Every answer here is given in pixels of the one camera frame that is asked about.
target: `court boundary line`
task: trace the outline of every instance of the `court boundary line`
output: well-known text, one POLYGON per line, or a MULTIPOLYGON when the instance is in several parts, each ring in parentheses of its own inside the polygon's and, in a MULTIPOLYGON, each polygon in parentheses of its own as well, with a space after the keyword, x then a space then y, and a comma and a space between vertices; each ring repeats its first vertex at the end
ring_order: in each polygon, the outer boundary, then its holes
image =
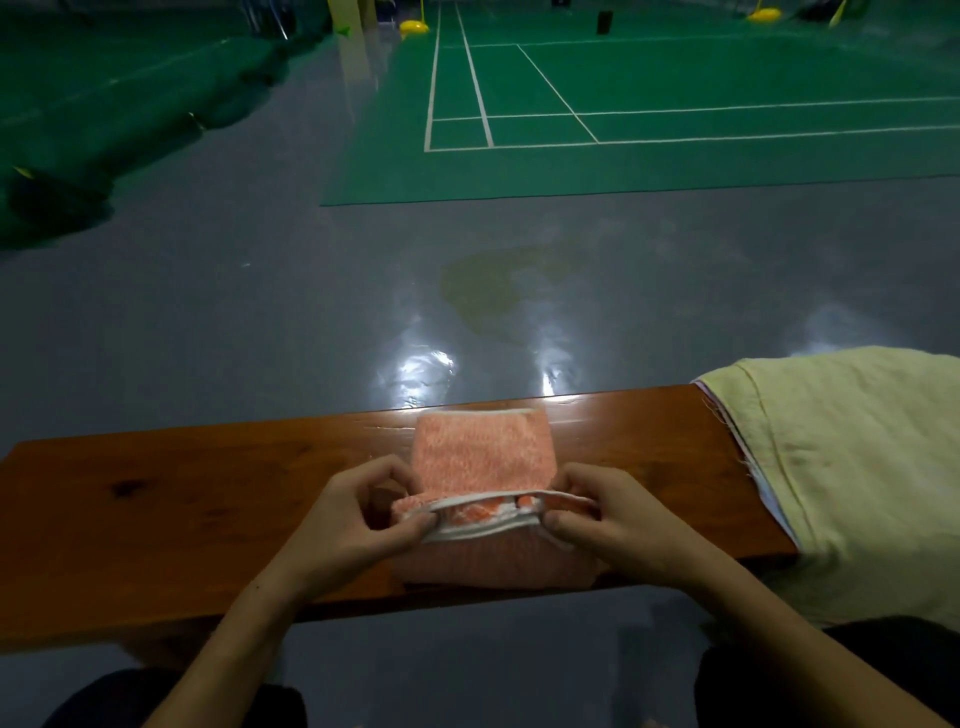
POLYGON ((53 111, 54 109, 59 109, 60 107, 73 104, 74 102, 80 101, 81 99, 87 96, 91 96, 95 93, 105 91, 108 88, 113 88, 116 85, 125 84, 130 79, 135 79, 137 76, 142 76, 145 73, 153 73, 154 71, 157 71, 160 68, 165 68, 168 65, 179 63, 184 59, 188 59, 191 56, 196 56, 198 53, 207 51, 210 48, 215 48, 216 46, 229 43, 231 40, 233 40, 232 37, 225 37, 225 38, 220 38, 219 40, 214 40, 213 42, 210 42, 210 43, 205 43, 199 48, 194 48, 191 51, 180 53, 176 56, 173 56, 172 58, 164 59, 163 61, 159 61, 157 63, 144 66, 143 68, 137 68, 135 71, 131 71, 126 76, 107 79, 102 84, 94 86, 93 88, 85 88, 83 91, 77 91, 76 93, 72 93, 69 96, 64 96, 62 99, 57 99, 56 101, 51 102, 45 107, 40 107, 40 106, 33 107, 32 109, 28 109, 26 111, 21 111, 19 113, 16 113, 13 116, 8 116, 5 119, 0 119, 0 129, 6 129, 7 127, 14 127, 17 124, 22 124, 23 122, 30 121, 31 119, 38 119, 43 114, 53 111))
MULTIPOLYGON (((714 33, 700 36, 632 36, 632 37, 606 37, 606 38, 577 38, 573 40, 539 40, 529 43, 474 43, 473 48, 509 48, 512 45, 522 45, 524 47, 540 45, 580 45, 583 43, 660 43, 675 40, 754 40, 768 37, 793 37, 796 34, 785 31, 768 33, 763 36, 751 36, 736 33, 714 33)), ((459 45, 445 45, 444 48, 459 48, 459 45)))
POLYGON ((430 142, 433 140, 433 108, 437 96, 437 64, 440 61, 440 26, 444 14, 444 6, 437 8, 437 43, 433 49, 433 73, 430 76, 430 98, 426 104, 426 130, 423 132, 423 151, 430 151, 430 142))
POLYGON ((734 136, 687 136, 674 139, 616 139, 611 141, 570 141, 557 144, 502 144, 498 147, 450 147, 447 149, 431 149, 435 152, 482 152, 488 149, 549 149, 552 147, 596 147, 631 144, 681 144, 704 141, 755 141, 765 139, 795 139, 816 136, 848 136, 870 133, 905 133, 905 132, 944 132, 960 131, 960 124, 939 124, 922 127, 880 127, 877 129, 844 129, 829 132, 791 132, 772 134, 739 134, 734 136))
POLYGON ((520 53, 523 54, 523 57, 524 57, 526 60, 528 60, 528 61, 530 62, 530 65, 532 65, 532 66, 534 67, 534 69, 537 71, 537 73, 540 74, 540 77, 543 78, 544 81, 546 81, 546 84, 547 84, 548 86, 550 86, 550 90, 552 90, 555 94, 557 94, 557 98, 560 99, 560 102, 561 102, 565 107, 567 107, 567 109, 569 109, 570 113, 573 114, 573 118, 575 118, 575 119, 579 122, 580 126, 582 126, 582 127, 584 128, 584 131, 586 131, 586 132, 590 135, 590 138, 593 139, 594 142, 596 142, 597 144, 599 144, 599 143, 600 143, 600 140, 593 134, 593 132, 590 130, 590 128, 584 123, 584 120, 581 119, 579 116, 577 116, 577 112, 574 111, 574 110, 573 110, 573 107, 566 102, 566 99, 565 99, 563 96, 560 95, 560 91, 558 91, 557 88, 556 88, 553 84, 550 83, 550 79, 548 79, 548 78, 546 77, 546 74, 543 73, 543 71, 540 70, 540 67, 534 63, 534 60, 533 60, 532 58, 530 58, 530 56, 527 55, 527 52, 526 52, 525 50, 523 50, 520 46, 517 46, 516 49, 517 49, 520 53))
MULTIPOLYGON (((652 113, 706 113, 711 111, 743 111, 750 109, 806 109, 816 107, 859 106, 868 104, 929 104, 960 101, 960 96, 916 96, 902 99, 850 99, 842 101, 798 101, 786 104, 744 104, 730 107, 700 107, 698 109, 641 109, 637 111, 574 111, 570 113, 502 113, 488 114, 488 119, 533 119, 545 116, 631 116, 652 113)), ((477 121, 479 116, 450 116, 434 121, 477 121)))
POLYGON ((470 64, 470 76, 473 78, 473 90, 477 94, 477 106, 480 108, 480 118, 483 121, 483 133, 487 137, 487 146, 493 148, 493 134, 490 131, 490 122, 487 121, 487 110, 483 105, 483 94, 480 93, 480 82, 477 81, 477 72, 473 67, 473 56, 470 54, 470 44, 467 42, 467 29, 464 28, 464 18, 460 15, 460 4, 453 4, 454 10, 457 11, 457 20, 460 22, 460 33, 464 37, 464 50, 467 51, 467 61, 470 64))

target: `wooden bench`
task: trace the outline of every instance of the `wooden bench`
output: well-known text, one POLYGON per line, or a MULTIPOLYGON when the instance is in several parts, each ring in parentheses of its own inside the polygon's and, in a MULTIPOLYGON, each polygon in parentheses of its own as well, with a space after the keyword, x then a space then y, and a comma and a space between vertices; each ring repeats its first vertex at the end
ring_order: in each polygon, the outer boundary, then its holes
MULTIPOLYGON (((466 404, 543 407, 557 457, 623 468, 738 559, 790 559, 742 454, 693 385, 466 404)), ((408 458, 406 409, 21 443, 0 462, 0 647, 117 639, 225 612, 327 479, 408 458)), ((406 588, 380 565, 303 619, 513 596, 406 588)))

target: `green court mat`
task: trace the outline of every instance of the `green court mat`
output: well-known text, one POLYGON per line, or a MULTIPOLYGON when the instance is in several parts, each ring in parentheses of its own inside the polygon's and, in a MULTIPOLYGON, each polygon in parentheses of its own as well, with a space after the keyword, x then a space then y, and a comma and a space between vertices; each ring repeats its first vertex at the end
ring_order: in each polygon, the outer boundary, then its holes
POLYGON ((960 174, 960 65, 701 8, 427 14, 325 205, 960 174))

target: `gray floor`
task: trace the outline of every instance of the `gray floor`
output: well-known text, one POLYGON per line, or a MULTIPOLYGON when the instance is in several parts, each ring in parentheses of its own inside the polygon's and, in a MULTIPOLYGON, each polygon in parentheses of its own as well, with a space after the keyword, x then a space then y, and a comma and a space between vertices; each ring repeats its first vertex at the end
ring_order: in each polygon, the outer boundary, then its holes
MULTIPOLYGON (((20 440, 685 382, 743 356, 960 353, 960 180, 322 208, 372 82, 336 48, 0 259, 0 453, 20 440)), ((302 625, 314 725, 695 725, 705 616, 636 588, 302 625)), ((128 664, 0 658, 3 726, 128 664)))

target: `right hand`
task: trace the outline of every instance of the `right hand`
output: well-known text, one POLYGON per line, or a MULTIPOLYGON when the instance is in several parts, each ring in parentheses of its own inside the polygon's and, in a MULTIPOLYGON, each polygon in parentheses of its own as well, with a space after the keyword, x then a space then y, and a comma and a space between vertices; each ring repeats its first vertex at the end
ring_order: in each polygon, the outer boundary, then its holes
POLYGON ((547 511, 544 527, 639 582, 688 591, 730 559, 624 471, 567 463, 550 487, 594 498, 601 520, 547 511))

